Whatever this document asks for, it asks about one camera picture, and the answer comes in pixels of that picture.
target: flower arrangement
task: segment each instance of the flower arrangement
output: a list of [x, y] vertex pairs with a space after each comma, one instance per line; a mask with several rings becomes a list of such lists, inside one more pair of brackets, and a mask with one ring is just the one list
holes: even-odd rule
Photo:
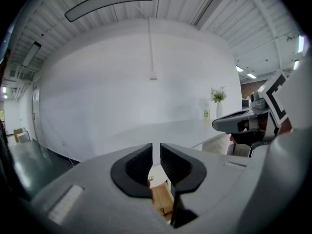
[[211, 92], [210, 92], [210, 100], [211, 101], [214, 101], [215, 103], [217, 102], [221, 102], [223, 100], [225, 100], [225, 98], [227, 97], [226, 93], [225, 93], [225, 90], [224, 90], [225, 87], [220, 87], [220, 89], [214, 89], [214, 88], [211, 88]]

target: table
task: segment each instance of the table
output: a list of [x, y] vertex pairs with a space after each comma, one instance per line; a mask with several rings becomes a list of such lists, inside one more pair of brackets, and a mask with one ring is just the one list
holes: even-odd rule
[[145, 143], [153, 144], [153, 164], [160, 164], [160, 143], [171, 143], [201, 151], [201, 144], [223, 132], [212, 128], [211, 120], [183, 120], [135, 127], [103, 139], [97, 156]]

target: vase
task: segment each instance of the vase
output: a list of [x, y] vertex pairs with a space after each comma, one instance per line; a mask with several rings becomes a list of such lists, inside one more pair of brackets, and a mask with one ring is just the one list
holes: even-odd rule
[[222, 102], [216, 104], [216, 118], [219, 119], [223, 116], [223, 105]]

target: dark gray floor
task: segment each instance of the dark gray floor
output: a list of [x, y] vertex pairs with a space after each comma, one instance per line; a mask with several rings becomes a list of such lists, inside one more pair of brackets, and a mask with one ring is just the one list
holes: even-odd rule
[[69, 160], [41, 147], [36, 141], [10, 146], [15, 171], [30, 198], [73, 167]]

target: ceiling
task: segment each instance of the ceiling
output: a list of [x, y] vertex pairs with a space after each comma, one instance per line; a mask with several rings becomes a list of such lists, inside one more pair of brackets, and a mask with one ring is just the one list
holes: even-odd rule
[[[225, 39], [236, 64], [244, 70], [239, 73], [242, 83], [252, 80], [247, 73], [255, 75], [256, 80], [269, 78], [278, 69], [289, 73], [294, 60], [301, 58], [297, 53], [298, 29], [280, 0], [127, 2], [98, 9], [69, 22], [64, 14], [83, 1], [36, 0], [37, 3], [25, 6], [25, 13], [21, 13], [24, 15], [12, 34], [13, 54], [4, 78], [16, 87], [23, 84], [21, 80], [31, 81], [44, 61], [71, 39], [109, 23], [144, 18], [139, 9], [148, 17], [178, 20]], [[22, 67], [34, 41], [42, 47], [29, 66]]]

